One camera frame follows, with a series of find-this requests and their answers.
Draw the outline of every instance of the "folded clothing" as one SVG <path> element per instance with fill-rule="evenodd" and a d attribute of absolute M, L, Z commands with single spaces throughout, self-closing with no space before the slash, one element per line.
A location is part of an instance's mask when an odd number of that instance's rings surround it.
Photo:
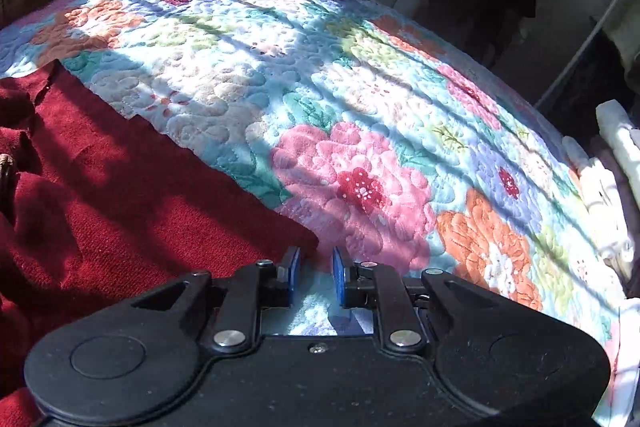
<path fill-rule="evenodd" d="M 617 100 L 609 100 L 596 107 L 596 119 L 600 136 L 611 147 L 640 207 L 640 149 L 631 136 L 634 126 Z"/>
<path fill-rule="evenodd" d="M 290 245 L 316 248 L 312 232 L 121 117 L 59 63 L 0 88 L 0 100 L 22 90 L 34 101 L 20 125 L 0 128 L 20 158 L 14 217 L 0 216 L 0 425 L 33 420 L 17 390 L 48 331 L 196 268 L 225 277 Z"/>
<path fill-rule="evenodd" d="M 590 152 L 598 158 L 605 168 L 613 172 L 620 194 L 620 203 L 625 216 L 629 237 L 640 249 L 640 210 L 634 198 L 629 180 L 616 161 L 613 151 L 600 135 L 591 139 Z M 629 298 L 640 297 L 640 256 L 636 254 L 631 279 L 625 285 L 625 294 Z"/>

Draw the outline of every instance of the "white fabric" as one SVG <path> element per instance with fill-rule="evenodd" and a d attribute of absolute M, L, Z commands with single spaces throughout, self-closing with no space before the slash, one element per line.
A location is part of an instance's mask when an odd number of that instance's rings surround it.
<path fill-rule="evenodd" d="M 631 124 L 625 109 L 616 100 L 601 103 L 596 108 L 596 119 L 600 128 L 600 136 L 611 147 L 620 168 L 629 179 L 636 203 L 639 203 L 640 149 L 636 147 L 629 133 L 633 129 L 633 124 Z"/>
<path fill-rule="evenodd" d="M 611 419 L 606 427 L 625 427 L 638 388 L 640 353 L 640 299 L 627 299 L 620 306 L 620 350 L 614 368 Z"/>
<path fill-rule="evenodd" d="M 640 52 L 640 0 L 619 0 L 603 28 L 628 72 Z"/>
<path fill-rule="evenodd" d="M 590 216 L 598 254 L 627 282 L 631 279 L 634 242 L 626 229 L 615 176 L 600 160 L 589 158 L 575 139 L 565 136 L 562 145 L 580 177 L 582 199 Z"/>

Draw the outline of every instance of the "bed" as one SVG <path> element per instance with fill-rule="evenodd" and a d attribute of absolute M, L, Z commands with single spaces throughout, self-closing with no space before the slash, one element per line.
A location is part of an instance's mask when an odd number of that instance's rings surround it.
<path fill-rule="evenodd" d="M 444 269 L 596 338 L 614 370 L 596 419 L 624 425 L 635 312 L 561 136 L 437 36 L 373 0 L 56 0 L 0 31 L 3 76 L 55 59 L 318 236 L 308 295 L 275 330 L 370 330 L 337 306 L 334 245 Z"/>

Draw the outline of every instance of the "pink flower pattern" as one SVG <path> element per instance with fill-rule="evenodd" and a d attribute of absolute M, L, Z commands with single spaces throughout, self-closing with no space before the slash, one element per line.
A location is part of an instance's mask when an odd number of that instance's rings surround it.
<path fill-rule="evenodd" d="M 458 100 L 462 106 L 479 117 L 485 124 L 498 131 L 502 128 L 495 116 L 498 114 L 498 106 L 489 95 L 478 89 L 478 86 L 468 78 L 462 76 L 448 64 L 438 66 L 438 73 L 449 79 L 447 90 L 450 95 Z"/>
<path fill-rule="evenodd" d="M 277 210 L 320 238 L 322 269 L 336 245 L 400 273 L 427 266 L 431 187 L 420 171 L 399 165 L 381 134 L 352 123 L 337 123 L 330 135 L 297 125 L 282 135 L 271 163 L 292 194 Z"/>

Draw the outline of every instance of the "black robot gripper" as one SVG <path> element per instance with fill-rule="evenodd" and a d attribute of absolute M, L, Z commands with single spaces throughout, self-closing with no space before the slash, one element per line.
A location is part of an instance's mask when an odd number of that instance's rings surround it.
<path fill-rule="evenodd" d="M 24 368 L 46 427 L 594 426 L 609 382 L 586 333 L 437 269 L 401 278 L 334 250 L 372 335 L 260 333 L 300 249 L 196 272 L 44 337 Z"/>

